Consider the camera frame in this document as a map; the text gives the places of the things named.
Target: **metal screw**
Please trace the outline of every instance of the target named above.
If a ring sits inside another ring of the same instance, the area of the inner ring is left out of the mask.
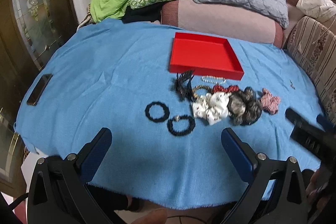
[[[42,163],[44,163],[44,158],[39,158],[39,159],[37,160],[37,164],[42,164]]]
[[[297,160],[294,157],[289,157],[289,160],[291,163],[294,163],[294,164],[297,163]]]
[[[266,159],[266,155],[264,153],[259,153],[258,154],[258,159],[265,160]]]
[[[74,160],[75,158],[76,158],[76,154],[74,154],[74,153],[71,153],[67,156],[68,160]]]

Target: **striped upholstery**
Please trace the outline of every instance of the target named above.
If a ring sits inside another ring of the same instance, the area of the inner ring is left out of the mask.
[[[336,35],[305,16],[293,29],[287,47],[314,83],[326,114],[336,124]]]

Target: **black feather hair clip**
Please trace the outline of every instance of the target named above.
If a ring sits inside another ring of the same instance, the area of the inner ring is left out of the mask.
[[[193,72],[192,70],[187,70],[181,73],[180,76],[178,73],[176,74],[175,91],[178,93],[181,101],[184,101],[185,98],[191,102],[195,100],[191,87],[191,80],[194,78]]]

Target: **pink striped bow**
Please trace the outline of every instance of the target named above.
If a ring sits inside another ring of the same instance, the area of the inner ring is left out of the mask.
[[[279,96],[273,96],[268,89],[263,88],[260,101],[263,110],[271,115],[278,113],[278,105],[281,101]]]

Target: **red bow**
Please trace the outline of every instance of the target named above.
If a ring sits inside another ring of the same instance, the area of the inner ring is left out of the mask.
[[[260,101],[263,110],[272,115],[278,113],[278,105],[281,101],[279,96],[273,96],[268,89],[263,88]]]
[[[215,93],[215,92],[229,93],[229,92],[234,92],[234,91],[238,91],[238,90],[239,90],[239,86],[237,86],[237,85],[231,85],[228,88],[224,88],[221,85],[214,85],[213,88],[212,88],[212,93]]]

